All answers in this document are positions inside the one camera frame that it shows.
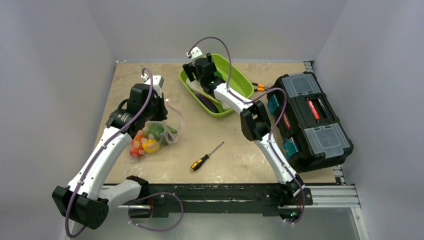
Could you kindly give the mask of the clear zip bag pink dots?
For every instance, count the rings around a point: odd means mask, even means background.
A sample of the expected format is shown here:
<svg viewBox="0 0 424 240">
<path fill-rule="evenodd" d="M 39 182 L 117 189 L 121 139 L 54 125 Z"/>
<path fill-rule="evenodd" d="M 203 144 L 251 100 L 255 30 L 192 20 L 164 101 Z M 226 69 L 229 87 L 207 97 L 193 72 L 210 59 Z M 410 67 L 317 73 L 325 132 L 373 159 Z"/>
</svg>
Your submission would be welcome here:
<svg viewBox="0 0 424 240">
<path fill-rule="evenodd" d="M 169 99 L 164 103 L 168 110 L 167 119 L 148 121 L 143 128 L 138 129 L 129 145 L 129 155 L 132 158 L 151 155 L 165 146 L 175 144 L 183 133 L 185 116 Z"/>
</svg>

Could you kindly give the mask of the red bell pepper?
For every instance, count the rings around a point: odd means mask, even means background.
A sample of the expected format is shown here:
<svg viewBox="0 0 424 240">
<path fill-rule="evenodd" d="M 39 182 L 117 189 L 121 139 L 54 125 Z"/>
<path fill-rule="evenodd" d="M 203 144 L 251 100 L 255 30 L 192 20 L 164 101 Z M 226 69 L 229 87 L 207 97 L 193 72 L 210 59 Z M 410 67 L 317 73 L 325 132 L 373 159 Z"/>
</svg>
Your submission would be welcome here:
<svg viewBox="0 0 424 240">
<path fill-rule="evenodd" d="M 143 144 L 141 141 L 134 139 L 129 146 L 129 155 L 133 158 L 142 157 L 145 154 Z"/>
</svg>

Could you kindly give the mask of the green cucumber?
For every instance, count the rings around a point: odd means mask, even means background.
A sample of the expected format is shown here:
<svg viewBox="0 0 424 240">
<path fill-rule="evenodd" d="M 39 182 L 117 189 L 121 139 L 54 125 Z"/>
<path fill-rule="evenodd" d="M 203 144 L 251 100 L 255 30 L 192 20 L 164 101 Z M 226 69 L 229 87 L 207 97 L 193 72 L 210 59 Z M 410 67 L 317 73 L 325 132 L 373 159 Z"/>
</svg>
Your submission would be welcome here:
<svg viewBox="0 0 424 240">
<path fill-rule="evenodd" d="M 163 129 L 168 134 L 177 135 L 179 133 L 176 129 L 174 129 L 171 126 L 166 125 L 166 124 L 163 126 Z"/>
</svg>

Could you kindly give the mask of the orange persimmon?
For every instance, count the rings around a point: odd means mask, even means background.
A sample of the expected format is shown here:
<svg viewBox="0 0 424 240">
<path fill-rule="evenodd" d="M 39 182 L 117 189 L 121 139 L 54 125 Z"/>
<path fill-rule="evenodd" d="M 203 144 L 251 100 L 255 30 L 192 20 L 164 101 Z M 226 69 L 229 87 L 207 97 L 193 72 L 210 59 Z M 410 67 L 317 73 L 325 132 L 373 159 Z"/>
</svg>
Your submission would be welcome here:
<svg viewBox="0 0 424 240">
<path fill-rule="evenodd" d="M 147 139 L 146 139 L 146 137 L 144 136 L 144 132 L 143 132 L 142 130 L 139 130 L 139 131 L 136 133 L 136 135 L 135 135 L 135 137 L 133 138 L 133 140 L 134 140 L 134 141 L 138 141 L 138 142 L 143 143 L 143 142 L 145 142 Z"/>
</svg>

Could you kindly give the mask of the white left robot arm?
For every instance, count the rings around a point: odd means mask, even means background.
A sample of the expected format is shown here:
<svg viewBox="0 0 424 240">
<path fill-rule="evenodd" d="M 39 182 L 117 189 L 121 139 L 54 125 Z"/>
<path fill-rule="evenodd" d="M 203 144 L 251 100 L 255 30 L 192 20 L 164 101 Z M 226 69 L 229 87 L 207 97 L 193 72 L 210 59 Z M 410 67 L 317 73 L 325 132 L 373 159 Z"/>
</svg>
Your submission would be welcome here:
<svg viewBox="0 0 424 240">
<path fill-rule="evenodd" d="M 166 120 L 167 114 L 162 84 L 137 83 L 130 89 L 129 98 L 109 115 L 100 141 L 82 169 L 66 187 L 57 186 L 52 192 L 68 234 L 70 221 L 95 230 L 118 206 L 148 201 L 148 182 L 137 176 L 129 176 L 107 190 L 102 187 L 121 153 L 145 123 Z"/>
</svg>

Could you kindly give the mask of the green plastic tray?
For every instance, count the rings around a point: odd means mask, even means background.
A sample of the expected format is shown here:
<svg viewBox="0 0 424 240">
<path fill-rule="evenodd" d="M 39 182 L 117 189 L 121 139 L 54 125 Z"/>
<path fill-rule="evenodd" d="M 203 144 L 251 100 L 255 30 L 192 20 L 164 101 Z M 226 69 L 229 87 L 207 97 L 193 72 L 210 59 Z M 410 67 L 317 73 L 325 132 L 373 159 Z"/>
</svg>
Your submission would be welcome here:
<svg viewBox="0 0 424 240">
<path fill-rule="evenodd" d="M 221 74 L 222 78 L 227 81 L 229 75 L 229 61 L 222 55 L 217 53 L 211 54 L 212 59 L 216 65 L 217 72 Z M 192 91 L 191 88 L 186 84 L 188 77 L 184 70 L 179 73 L 179 78 L 183 86 L 187 89 L 191 97 L 203 108 L 203 110 L 210 115 L 212 118 L 224 118 L 233 112 L 232 109 L 224 110 L 220 103 L 213 103 L 218 112 L 213 112 L 208 109 L 206 105 L 195 95 L 196 92 Z M 245 98 L 250 98 L 254 93 L 254 86 L 251 81 L 248 80 L 243 73 L 241 73 L 235 66 L 232 65 L 231 79 L 229 86 L 242 95 Z"/>
</svg>

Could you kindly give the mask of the green mango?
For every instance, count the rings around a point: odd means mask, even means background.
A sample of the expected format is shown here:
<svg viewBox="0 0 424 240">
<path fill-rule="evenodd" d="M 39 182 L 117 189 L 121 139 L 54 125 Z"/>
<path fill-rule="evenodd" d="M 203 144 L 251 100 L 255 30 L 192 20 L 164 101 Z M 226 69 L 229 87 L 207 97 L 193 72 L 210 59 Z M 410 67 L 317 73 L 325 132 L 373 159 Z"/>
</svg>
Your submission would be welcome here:
<svg viewBox="0 0 424 240">
<path fill-rule="evenodd" d="M 149 123 L 143 128 L 144 136 L 147 139 L 155 139 L 159 141 L 164 133 L 164 126 L 161 123 Z"/>
</svg>

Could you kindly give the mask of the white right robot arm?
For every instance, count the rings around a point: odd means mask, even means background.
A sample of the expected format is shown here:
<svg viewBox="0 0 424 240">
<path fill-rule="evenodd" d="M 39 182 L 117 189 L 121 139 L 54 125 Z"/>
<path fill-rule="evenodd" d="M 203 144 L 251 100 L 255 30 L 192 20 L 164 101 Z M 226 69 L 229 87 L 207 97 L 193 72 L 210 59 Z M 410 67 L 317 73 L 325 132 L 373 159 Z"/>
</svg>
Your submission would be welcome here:
<svg viewBox="0 0 424 240">
<path fill-rule="evenodd" d="M 189 81 L 197 81 L 206 94 L 228 105 L 239 115 L 244 137 L 258 146 L 272 167 L 280 188 L 279 205 L 292 204 L 300 196 L 305 202 L 305 184 L 278 149 L 263 102 L 242 96 L 229 86 L 228 81 L 216 76 L 217 68 L 210 53 L 191 50 L 186 55 L 190 63 L 182 67 Z"/>
</svg>

